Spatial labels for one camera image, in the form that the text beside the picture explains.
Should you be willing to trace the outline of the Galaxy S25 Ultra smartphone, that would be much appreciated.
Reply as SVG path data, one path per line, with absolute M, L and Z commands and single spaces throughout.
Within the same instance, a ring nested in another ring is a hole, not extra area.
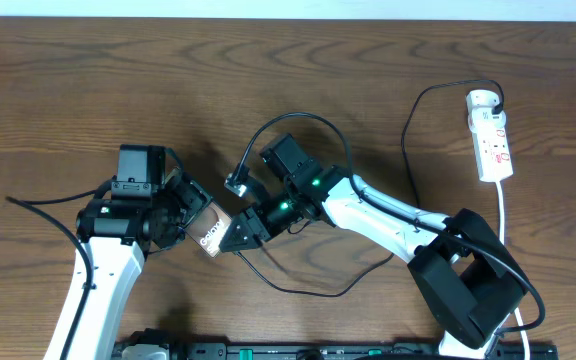
M 212 201 L 186 228 L 186 234 L 211 258 L 217 257 L 220 243 L 231 224 L 231 216 Z

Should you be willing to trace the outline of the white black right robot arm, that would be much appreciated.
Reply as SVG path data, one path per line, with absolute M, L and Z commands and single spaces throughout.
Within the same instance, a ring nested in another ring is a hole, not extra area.
M 262 247 L 302 219 L 358 233 L 407 265 L 444 330 L 443 356 L 482 359 L 532 287 L 504 243 L 478 214 L 454 216 L 414 208 L 385 195 L 348 169 L 323 169 L 313 160 L 275 165 L 284 189 L 275 196 L 238 166 L 225 182 L 255 204 L 233 218 L 223 252 Z

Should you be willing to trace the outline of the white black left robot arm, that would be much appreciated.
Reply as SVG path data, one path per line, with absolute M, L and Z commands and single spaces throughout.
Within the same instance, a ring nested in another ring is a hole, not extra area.
M 46 359 L 109 359 L 138 277 L 152 254 L 169 250 L 213 197 L 188 173 L 172 170 L 145 198 L 115 192 L 108 180 L 78 214 L 75 264 Z

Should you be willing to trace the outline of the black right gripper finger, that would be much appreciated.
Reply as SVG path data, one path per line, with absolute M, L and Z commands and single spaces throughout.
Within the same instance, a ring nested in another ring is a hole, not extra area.
M 270 194 L 265 186 L 247 173 L 239 175 L 230 173 L 224 182 L 224 186 L 239 198 L 251 195 L 256 203 L 263 203 L 270 199 Z
M 222 252 L 238 252 L 257 249 L 262 246 L 260 233 L 263 226 L 252 209 L 240 212 L 231 219 L 219 244 Z

